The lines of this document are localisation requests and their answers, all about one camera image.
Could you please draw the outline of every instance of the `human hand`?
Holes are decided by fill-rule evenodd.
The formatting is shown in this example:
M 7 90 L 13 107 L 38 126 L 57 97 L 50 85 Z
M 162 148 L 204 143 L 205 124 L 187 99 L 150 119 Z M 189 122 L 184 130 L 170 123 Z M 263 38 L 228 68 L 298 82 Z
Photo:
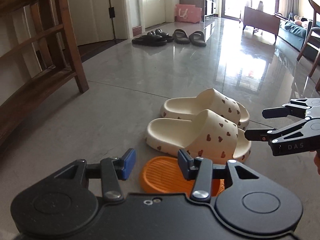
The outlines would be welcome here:
M 320 152 L 316 152 L 315 158 L 313 159 L 315 165 L 318 167 L 318 174 L 320 175 Z

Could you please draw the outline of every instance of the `white door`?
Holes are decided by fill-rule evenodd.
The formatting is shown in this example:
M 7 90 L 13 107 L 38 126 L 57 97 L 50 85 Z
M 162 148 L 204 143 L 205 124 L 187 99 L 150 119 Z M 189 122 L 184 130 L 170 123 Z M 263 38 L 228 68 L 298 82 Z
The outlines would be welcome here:
M 145 27 L 165 22 L 164 0 L 142 0 Z
M 77 45 L 113 40 L 109 0 L 68 0 Z

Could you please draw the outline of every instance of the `wooden chair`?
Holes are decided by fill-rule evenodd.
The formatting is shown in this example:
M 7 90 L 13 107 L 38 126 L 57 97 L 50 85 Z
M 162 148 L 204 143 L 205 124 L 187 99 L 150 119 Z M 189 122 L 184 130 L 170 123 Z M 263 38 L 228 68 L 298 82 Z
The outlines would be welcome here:
M 16 45 L 0 57 L 1 60 L 14 56 L 25 46 L 38 42 L 47 69 L 31 78 L 0 106 L 0 144 L 14 128 L 50 94 L 72 78 L 76 79 L 79 91 L 89 89 L 82 67 L 76 38 L 69 12 L 68 0 L 54 0 L 58 25 L 55 25 L 51 0 L 0 0 L 0 17 L 19 8 L 31 5 L 36 35 Z M 60 48 L 57 33 L 61 33 L 66 60 Z
M 313 73 L 316 70 L 316 67 L 320 61 L 320 48 L 316 47 L 315 45 L 310 43 L 311 39 L 315 39 L 315 37 L 312 36 L 312 33 L 314 32 L 317 35 L 320 35 L 320 28 L 316 27 L 316 21 L 317 21 L 317 13 L 320 14 L 320 6 L 317 5 L 313 0 L 309 0 L 309 3 L 311 4 L 311 6 L 313 7 L 314 13 L 313 13 L 313 22 L 312 22 L 312 27 L 311 30 L 309 32 L 308 37 L 306 38 L 303 47 L 299 53 L 299 56 L 297 57 L 297 60 L 299 61 L 303 55 L 304 50 L 306 49 L 306 47 L 309 45 L 311 47 L 313 47 L 314 49 L 316 49 L 318 51 L 318 54 L 316 56 L 316 59 L 312 65 L 311 71 L 309 73 L 309 77 L 312 77 Z M 318 83 L 316 84 L 316 90 L 319 91 L 320 90 L 320 79 L 318 81 Z

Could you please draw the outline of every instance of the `metal screw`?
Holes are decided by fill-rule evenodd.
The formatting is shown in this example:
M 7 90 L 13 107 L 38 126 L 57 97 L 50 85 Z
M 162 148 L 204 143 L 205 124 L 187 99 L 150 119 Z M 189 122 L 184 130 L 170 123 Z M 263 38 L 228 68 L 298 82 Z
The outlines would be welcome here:
M 145 205 L 151 206 L 151 205 L 153 204 L 153 201 L 147 199 L 147 200 L 145 200 L 143 203 L 144 203 Z
M 195 198 L 204 199 L 209 196 L 209 193 L 204 190 L 196 190 L 192 193 Z
M 161 198 L 154 198 L 152 201 L 154 203 L 160 203 L 161 202 Z
M 121 197 L 121 194 L 115 190 L 110 190 L 106 192 L 104 196 L 108 199 L 117 199 Z

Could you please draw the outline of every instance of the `pink bag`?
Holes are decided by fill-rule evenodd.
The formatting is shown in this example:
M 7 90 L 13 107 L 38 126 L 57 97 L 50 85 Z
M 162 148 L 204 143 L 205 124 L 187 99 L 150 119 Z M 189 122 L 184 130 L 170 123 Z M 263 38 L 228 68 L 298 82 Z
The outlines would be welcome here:
M 177 22 L 199 23 L 202 9 L 195 5 L 176 4 Z

